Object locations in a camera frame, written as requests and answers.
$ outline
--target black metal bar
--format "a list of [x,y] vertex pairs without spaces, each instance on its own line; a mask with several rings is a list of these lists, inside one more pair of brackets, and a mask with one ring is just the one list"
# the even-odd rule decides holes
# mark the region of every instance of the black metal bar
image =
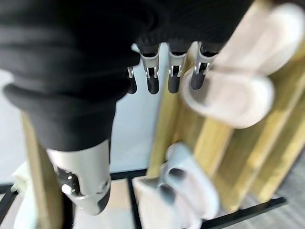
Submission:
[[[142,177],[145,176],[146,169],[141,170],[134,170],[134,171],[127,171],[127,172],[119,172],[119,173],[112,173],[111,178],[112,180],[118,180],[118,179],[127,179],[128,181],[128,189],[129,189],[129,195],[130,200],[132,204],[132,215],[134,224],[136,226],[136,229],[142,229],[140,215],[138,211],[138,205],[137,200],[135,197],[135,193],[133,190],[132,185],[132,179],[135,177]],[[0,185],[0,193],[3,193],[6,191],[5,196],[3,197],[2,201],[0,202],[0,224],[2,223],[4,217],[6,216],[11,204],[13,203],[15,197],[17,196],[17,192],[11,192],[12,184],[5,184]],[[225,227],[228,227],[230,225],[233,225],[235,223],[242,222],[246,219],[253,218],[255,216],[258,216],[260,214],[263,214],[265,212],[268,212],[272,209],[278,208],[284,204],[287,203],[287,200],[284,197],[280,197],[277,199],[271,199],[270,201],[259,204],[250,208],[246,209],[240,209],[234,213],[221,216],[212,220],[207,220],[202,223],[201,229],[222,229]]]
[[11,192],[10,190],[4,195],[0,202],[0,225],[8,213],[14,199],[18,195],[18,192]]
[[111,173],[111,180],[119,180],[119,179],[133,179],[135,177],[142,177],[146,175],[147,169],[140,169],[134,171],[126,171],[126,172],[119,172],[119,173]]
[[287,203],[287,200],[284,197],[277,199],[271,199],[266,203],[258,204],[256,206],[240,209],[234,213],[221,216],[215,219],[205,221],[201,225],[201,229],[222,229],[226,228],[235,223],[242,222],[246,219],[253,218],[275,208],[278,208]]
[[136,229],[142,229],[137,199],[134,194],[132,180],[131,180],[131,178],[127,178],[127,181],[128,181],[130,201],[132,204],[132,216],[133,216],[134,225],[135,225]]
[[13,184],[0,184],[0,194],[5,194],[10,190],[10,188],[13,186]]

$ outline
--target white wall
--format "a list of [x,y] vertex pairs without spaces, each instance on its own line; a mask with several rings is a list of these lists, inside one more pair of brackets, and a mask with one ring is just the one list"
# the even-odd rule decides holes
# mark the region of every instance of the white wall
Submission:
[[[160,48],[160,91],[147,90],[143,65],[134,67],[138,85],[136,94],[128,94],[117,103],[112,130],[111,171],[124,171],[148,166],[154,138],[158,105],[165,80],[167,46]],[[0,88],[11,82],[9,73],[0,71]],[[20,111],[0,93],[0,183],[13,181],[11,174],[26,159]]]
[[12,181],[11,174],[25,161],[26,151],[20,111],[4,97],[3,86],[11,75],[0,70],[0,182]]

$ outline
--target wooden post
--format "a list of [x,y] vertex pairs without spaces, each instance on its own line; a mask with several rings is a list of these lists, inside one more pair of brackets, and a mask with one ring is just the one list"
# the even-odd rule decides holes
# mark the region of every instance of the wooden post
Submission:
[[53,165],[39,145],[28,117],[22,114],[23,132],[42,229],[62,229],[63,203]]
[[275,146],[305,88],[305,66],[291,62],[270,76],[276,95],[270,114],[247,129],[235,130],[215,184],[226,210],[236,211]]
[[305,94],[283,128],[272,152],[265,161],[251,192],[261,201],[271,199],[305,144]]

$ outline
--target black fabric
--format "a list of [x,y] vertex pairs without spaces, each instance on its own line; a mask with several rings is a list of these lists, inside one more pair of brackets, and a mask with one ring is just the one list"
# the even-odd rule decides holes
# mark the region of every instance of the black fabric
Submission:
[[130,47],[202,41],[220,49],[251,0],[1,0],[0,68],[7,98],[29,114],[40,142],[75,151],[110,138],[128,91]]

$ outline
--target gray floor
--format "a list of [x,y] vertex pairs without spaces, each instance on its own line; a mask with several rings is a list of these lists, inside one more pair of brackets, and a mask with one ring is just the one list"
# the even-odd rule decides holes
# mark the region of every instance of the gray floor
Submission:
[[[227,227],[227,229],[305,229],[305,156],[302,155],[277,195],[288,199],[289,203],[255,218]],[[254,205],[248,198],[245,206]]]

